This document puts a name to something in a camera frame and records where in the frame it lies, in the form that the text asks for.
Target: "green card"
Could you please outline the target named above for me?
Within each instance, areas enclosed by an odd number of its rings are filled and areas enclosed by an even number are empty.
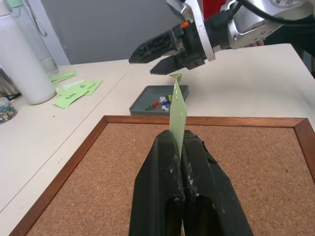
[[[70,71],[70,72],[63,73],[63,74],[52,75],[50,77],[50,80],[55,84],[55,83],[59,83],[61,81],[70,79],[76,75],[78,75],[78,73],[76,71]]]
[[[174,79],[177,79],[178,82],[180,82],[182,79],[182,73],[178,73],[178,72],[170,74],[169,76],[173,77]]]
[[[178,78],[175,77],[173,99],[169,118],[169,127],[178,148],[179,160],[181,160],[182,156],[186,117],[187,107],[178,84]]]
[[[69,88],[68,86],[64,86],[63,88],[57,88],[56,92],[58,96],[63,97],[67,96],[69,93],[74,93],[74,92],[80,92],[82,89],[87,89],[89,91],[89,88],[93,87],[95,85],[95,82],[93,81],[83,81],[80,83],[77,83],[74,86],[71,86]]]
[[[92,95],[95,90],[98,88],[98,86],[100,86],[100,84],[103,82],[103,80],[98,80],[98,81],[94,81],[95,84],[89,88],[88,93],[86,93],[85,95]]]
[[[63,87],[63,89],[64,89],[64,90],[70,89],[70,88],[74,87],[75,85],[78,85],[78,84],[80,84],[80,83],[82,83],[82,82],[84,82],[84,80],[79,80],[79,81],[73,82],[73,83],[71,83],[71,84],[65,85],[65,86]]]
[[[54,105],[56,105],[57,107],[66,108],[72,102],[84,96],[84,94],[86,94],[87,92],[88,90],[85,88],[77,92],[69,93],[65,96],[59,97],[56,101],[54,101]]]

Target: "red push pin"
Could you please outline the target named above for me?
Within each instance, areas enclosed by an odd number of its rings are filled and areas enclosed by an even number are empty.
[[[155,104],[152,105],[153,108],[158,107],[159,106],[159,102],[156,102]]]

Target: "cork board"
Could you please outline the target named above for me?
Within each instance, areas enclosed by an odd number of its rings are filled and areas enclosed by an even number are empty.
[[[11,235],[127,236],[135,177],[167,122],[103,118]],[[187,124],[230,177],[255,236],[315,234],[315,133],[307,119]]]

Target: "white bottle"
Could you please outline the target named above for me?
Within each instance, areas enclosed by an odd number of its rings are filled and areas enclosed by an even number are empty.
[[[26,7],[20,1],[19,5],[15,5],[12,8],[11,16],[14,17],[16,22],[20,25],[25,38],[28,40],[31,48],[35,52],[37,58],[39,59],[41,65],[44,67],[44,70],[48,75],[56,75],[59,73],[59,70],[50,55],[42,36],[44,34],[40,31],[40,28],[35,26],[34,21],[31,19]]]
[[[31,104],[45,102],[55,96],[50,81],[22,29],[0,0],[0,64],[21,94]]]

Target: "white push pin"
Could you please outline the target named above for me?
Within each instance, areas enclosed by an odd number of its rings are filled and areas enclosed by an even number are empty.
[[[169,111],[169,109],[166,106],[162,106],[162,110],[165,110],[166,112]]]
[[[166,99],[166,97],[160,97],[160,98],[159,98],[159,101],[160,101],[161,103],[163,103],[163,102],[166,102],[167,99]]]

